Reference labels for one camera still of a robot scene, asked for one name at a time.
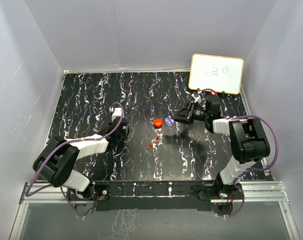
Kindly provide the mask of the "lilac earbud charging case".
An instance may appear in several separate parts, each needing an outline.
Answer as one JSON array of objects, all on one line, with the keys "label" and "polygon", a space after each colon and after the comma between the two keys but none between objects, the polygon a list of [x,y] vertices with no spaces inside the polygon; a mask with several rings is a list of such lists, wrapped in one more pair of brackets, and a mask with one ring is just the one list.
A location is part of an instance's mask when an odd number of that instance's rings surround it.
[{"label": "lilac earbud charging case", "polygon": [[171,118],[171,116],[168,116],[167,118],[165,118],[165,122],[171,128],[175,121]]}]

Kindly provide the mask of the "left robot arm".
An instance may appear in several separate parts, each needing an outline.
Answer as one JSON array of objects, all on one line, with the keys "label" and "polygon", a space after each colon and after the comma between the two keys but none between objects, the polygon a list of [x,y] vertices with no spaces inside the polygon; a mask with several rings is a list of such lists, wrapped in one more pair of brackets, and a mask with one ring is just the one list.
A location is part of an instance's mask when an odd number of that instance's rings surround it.
[{"label": "left robot arm", "polygon": [[55,188],[64,186],[75,190],[84,200],[91,199],[95,194],[95,183],[74,170],[76,161],[106,153],[112,146],[123,142],[128,132],[128,120],[118,116],[101,134],[69,140],[62,136],[54,137],[33,163],[35,175],[31,183],[40,176]]}]

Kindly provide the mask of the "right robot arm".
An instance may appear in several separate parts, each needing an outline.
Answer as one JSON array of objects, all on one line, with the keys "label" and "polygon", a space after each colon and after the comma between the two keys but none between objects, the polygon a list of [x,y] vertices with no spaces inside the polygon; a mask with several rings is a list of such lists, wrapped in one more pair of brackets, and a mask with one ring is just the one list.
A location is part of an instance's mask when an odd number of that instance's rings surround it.
[{"label": "right robot arm", "polygon": [[187,125],[194,121],[203,121],[210,133],[230,137],[232,155],[226,167],[217,174],[211,186],[201,188],[199,185],[194,185],[191,188],[195,193],[210,193],[224,199],[240,188],[240,178],[247,172],[265,171],[254,165],[269,156],[271,148],[260,119],[222,117],[218,96],[208,96],[205,107],[202,107],[200,102],[199,96],[194,97],[171,119]]}]

